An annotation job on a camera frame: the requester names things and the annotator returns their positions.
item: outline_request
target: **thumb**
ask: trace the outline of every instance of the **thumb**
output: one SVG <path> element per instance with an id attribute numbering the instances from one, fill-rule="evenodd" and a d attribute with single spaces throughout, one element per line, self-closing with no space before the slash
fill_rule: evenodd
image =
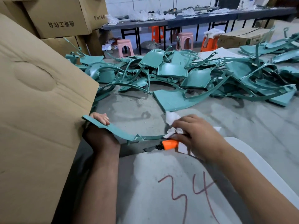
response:
<path id="1" fill-rule="evenodd" d="M 191 147 L 191 139 L 183 134 L 174 134 L 171 139 L 182 142 L 185 146 Z"/>

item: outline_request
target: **orange stool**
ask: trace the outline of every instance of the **orange stool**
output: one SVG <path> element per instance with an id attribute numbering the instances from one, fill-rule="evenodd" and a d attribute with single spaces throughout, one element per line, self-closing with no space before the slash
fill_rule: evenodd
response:
<path id="1" fill-rule="evenodd" d="M 178 34 L 179 41 L 176 43 L 176 50 L 179 51 L 182 49 L 188 49 L 188 50 L 193 50 L 193 33 L 192 32 L 181 32 Z"/>
<path id="2" fill-rule="evenodd" d="M 204 41 L 202 42 L 202 48 L 200 49 L 200 52 L 206 52 L 206 51 L 213 51 L 215 49 L 218 49 L 218 39 L 219 37 L 209 38 L 208 42 L 205 42 L 207 37 L 204 37 Z"/>
<path id="3" fill-rule="evenodd" d="M 117 46 L 118 46 L 118 55 L 119 55 L 119 57 L 128 56 L 128 54 L 123 54 L 123 48 L 125 46 L 128 46 L 128 48 L 130 50 L 130 56 L 134 56 L 132 44 L 131 44 L 131 41 L 129 39 L 117 40 Z"/>
<path id="4" fill-rule="evenodd" d="M 164 39 L 164 28 L 161 29 L 162 29 L 161 39 Z M 153 40 L 155 40 L 156 43 L 159 43 L 159 26 L 152 26 L 152 41 Z"/>

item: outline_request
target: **forearm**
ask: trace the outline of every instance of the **forearm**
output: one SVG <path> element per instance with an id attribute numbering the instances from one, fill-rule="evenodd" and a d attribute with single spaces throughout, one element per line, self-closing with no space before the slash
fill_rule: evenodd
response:
<path id="1" fill-rule="evenodd" d="M 230 147 L 216 161 L 244 200 L 256 223 L 297 223 L 299 211 L 238 150 Z"/>
<path id="2" fill-rule="evenodd" d="M 119 148 L 95 156 L 73 223 L 115 224 Z"/>

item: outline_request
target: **white wall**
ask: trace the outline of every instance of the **white wall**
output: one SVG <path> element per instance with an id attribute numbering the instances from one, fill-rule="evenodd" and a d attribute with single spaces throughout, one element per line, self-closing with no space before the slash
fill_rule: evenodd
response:
<path id="1" fill-rule="evenodd" d="M 112 16 L 128 15 L 131 11 L 156 11 L 162 9 L 164 11 L 172 9 L 175 5 L 178 9 L 187 8 L 190 6 L 195 7 L 209 6 L 211 0 L 106 0 L 108 13 Z"/>

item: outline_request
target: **handwritten digit 3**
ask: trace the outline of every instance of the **handwritten digit 3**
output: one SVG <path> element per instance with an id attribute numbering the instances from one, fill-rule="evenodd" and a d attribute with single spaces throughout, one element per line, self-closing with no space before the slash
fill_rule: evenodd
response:
<path id="1" fill-rule="evenodd" d="M 195 174 L 193 175 L 193 179 L 192 179 L 193 192 L 194 192 L 196 195 L 198 195 L 198 194 L 200 194 L 200 193 L 202 193 L 202 192 L 205 192 L 206 197 L 207 197 L 207 203 L 209 204 L 210 211 L 211 211 L 211 213 L 212 213 L 214 219 L 216 220 L 216 222 L 217 222 L 218 224 L 220 224 L 220 223 L 218 222 L 218 220 L 217 220 L 215 214 L 214 214 L 214 211 L 213 211 L 213 209 L 212 209 L 212 206 L 211 206 L 211 203 L 210 203 L 208 194 L 207 194 L 207 189 L 208 189 L 212 184 L 214 184 L 216 181 L 213 181 L 212 183 L 210 183 L 210 184 L 208 184 L 208 185 L 206 186 L 205 172 L 204 172 L 204 188 L 203 188 L 201 191 L 197 192 L 197 193 L 196 193 L 195 190 L 194 190 L 194 182 L 195 182 Z"/>
<path id="2" fill-rule="evenodd" d="M 209 204 L 209 208 L 210 208 L 210 210 L 211 210 L 211 213 L 212 213 L 213 217 L 215 218 L 216 222 L 217 222 L 218 224 L 220 224 L 220 223 L 218 222 L 218 220 L 217 220 L 215 214 L 214 214 L 214 211 L 213 211 L 213 209 L 212 209 L 212 207 L 211 207 L 211 204 L 210 204 L 210 201 L 209 201 L 209 197 L 208 197 L 208 194 L 207 194 L 207 189 L 208 189 L 209 187 L 211 187 L 211 186 L 216 182 L 216 180 L 213 181 L 213 182 L 211 182 L 210 184 L 208 184 L 208 185 L 206 186 L 205 172 L 203 172 L 204 188 L 203 188 L 201 191 L 199 191 L 199 192 L 195 192 L 195 189 L 194 189 L 195 175 L 196 175 L 196 174 L 193 175 L 193 179 L 192 179 L 192 189 L 193 189 L 193 192 L 194 192 L 196 195 L 199 195 L 200 193 L 205 192 L 206 197 L 207 197 L 207 202 L 208 202 L 208 204 Z M 166 178 L 168 178 L 168 177 L 171 177 L 171 198 L 172 198 L 173 200 L 177 200 L 177 199 L 181 198 L 182 196 L 185 196 L 185 211 L 184 211 L 184 218 L 183 218 L 183 224 L 185 224 L 185 221 L 186 221 L 186 214 L 187 214 L 187 205 L 188 205 L 188 198 L 187 198 L 187 195 L 186 195 L 186 194 L 181 194 L 181 195 L 179 195 L 179 196 L 176 197 L 176 198 L 173 197 L 173 185 L 174 185 L 174 180 L 173 180 L 173 177 L 172 177 L 171 175 L 167 175 L 167 176 L 165 176 L 164 178 L 162 178 L 161 180 L 159 180 L 158 183 L 162 182 L 164 179 L 166 179 Z"/>
<path id="3" fill-rule="evenodd" d="M 181 198 L 182 196 L 185 197 L 185 212 L 184 212 L 184 218 L 183 218 L 183 224 L 185 224 L 185 220 L 186 220 L 186 214 L 187 214 L 187 204 L 188 204 L 188 198 L 186 194 L 181 194 L 178 197 L 174 198 L 173 197 L 173 177 L 171 175 L 167 175 L 164 178 L 162 178 L 160 181 L 158 181 L 158 183 L 162 182 L 164 179 L 166 179 L 167 177 L 171 177 L 171 198 L 173 200 L 177 200 L 179 198 Z"/>

